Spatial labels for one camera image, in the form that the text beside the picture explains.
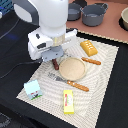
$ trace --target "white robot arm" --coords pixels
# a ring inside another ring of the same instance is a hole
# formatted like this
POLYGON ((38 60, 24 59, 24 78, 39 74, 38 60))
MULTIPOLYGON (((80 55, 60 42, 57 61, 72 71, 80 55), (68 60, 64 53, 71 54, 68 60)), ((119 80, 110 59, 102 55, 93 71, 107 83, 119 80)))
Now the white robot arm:
POLYGON ((68 0, 12 0, 17 16, 40 26, 28 34, 32 60, 49 61, 63 55, 76 42, 77 30, 66 33, 68 0))

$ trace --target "beige placemat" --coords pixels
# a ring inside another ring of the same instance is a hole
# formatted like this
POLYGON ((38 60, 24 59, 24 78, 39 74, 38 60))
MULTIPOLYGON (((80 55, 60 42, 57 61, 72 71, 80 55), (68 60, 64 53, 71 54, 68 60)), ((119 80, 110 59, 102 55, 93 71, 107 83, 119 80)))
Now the beige placemat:
MULTIPOLYGON (((87 39, 77 37, 77 43, 67 53, 85 56, 86 53, 80 47, 80 42, 87 39)), ((98 119, 98 114, 105 95, 105 90, 110 78, 112 67, 116 58, 118 48, 104 43, 91 41, 98 50, 98 54, 89 58, 101 61, 101 65, 94 65, 86 63, 87 73, 84 78, 77 81, 77 83, 87 86, 89 92, 81 91, 77 88, 69 86, 62 82, 56 82, 48 78, 48 73, 54 73, 60 76, 59 71, 54 70, 51 62, 42 63, 37 71, 31 77, 31 80, 37 79, 43 96, 29 100, 24 89, 17 96, 18 99, 23 100, 43 111, 46 111, 78 128, 94 128, 98 119), (74 96, 74 115, 64 115, 63 113, 63 90, 72 90, 74 96)), ((60 63, 63 56, 57 59, 60 63)))

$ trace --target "light blue box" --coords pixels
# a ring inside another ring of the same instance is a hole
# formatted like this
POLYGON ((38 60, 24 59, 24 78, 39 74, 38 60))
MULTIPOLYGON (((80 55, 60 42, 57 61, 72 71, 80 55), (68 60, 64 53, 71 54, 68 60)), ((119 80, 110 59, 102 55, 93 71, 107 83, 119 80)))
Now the light blue box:
POLYGON ((29 99, 33 100, 42 96, 42 91, 40 90, 40 86, 37 80, 30 81, 24 84, 24 89, 29 99))

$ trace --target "metal fork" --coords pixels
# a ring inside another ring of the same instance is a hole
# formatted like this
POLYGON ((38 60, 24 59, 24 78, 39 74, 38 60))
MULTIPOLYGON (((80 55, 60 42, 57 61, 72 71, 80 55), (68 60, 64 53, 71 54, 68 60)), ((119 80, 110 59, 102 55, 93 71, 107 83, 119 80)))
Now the metal fork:
POLYGON ((72 81, 70 81, 70 80, 64 80, 64 79, 62 79, 61 77, 56 76, 56 75, 53 74, 53 73, 50 73, 50 72, 49 72, 49 73, 48 73, 48 77, 51 78, 51 79, 53 79, 53 80, 55 80, 55 81, 64 82, 64 83, 66 83, 66 84, 69 84, 69 85, 71 85, 71 86, 73 86, 73 87, 76 87, 76 88, 78 88, 78 89, 81 89, 81 90, 83 90, 83 91, 86 91, 86 92, 89 91, 89 88, 87 88, 87 87, 85 87, 85 86, 83 86, 83 85, 77 84, 77 83, 75 83, 75 82, 72 82, 72 81))

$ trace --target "black table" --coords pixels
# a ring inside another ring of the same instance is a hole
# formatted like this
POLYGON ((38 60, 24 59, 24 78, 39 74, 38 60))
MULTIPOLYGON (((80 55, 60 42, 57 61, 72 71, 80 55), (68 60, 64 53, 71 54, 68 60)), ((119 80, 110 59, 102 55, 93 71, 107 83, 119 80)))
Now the black table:
MULTIPOLYGON (((8 31, 17 19, 14 12, 5 15, 0 20, 0 36, 8 31)), ((32 61, 27 49, 27 36, 37 27, 20 21, 7 36, 0 40, 0 76, 18 63, 32 61)), ((81 33, 78 33, 77 36, 119 47, 96 128, 128 128, 128 45, 81 33)), ((0 111, 9 114, 5 110, 10 110, 32 118, 49 128, 75 128, 16 98, 23 89, 23 84, 30 79, 39 65, 18 66, 5 78, 0 79, 0 111)))

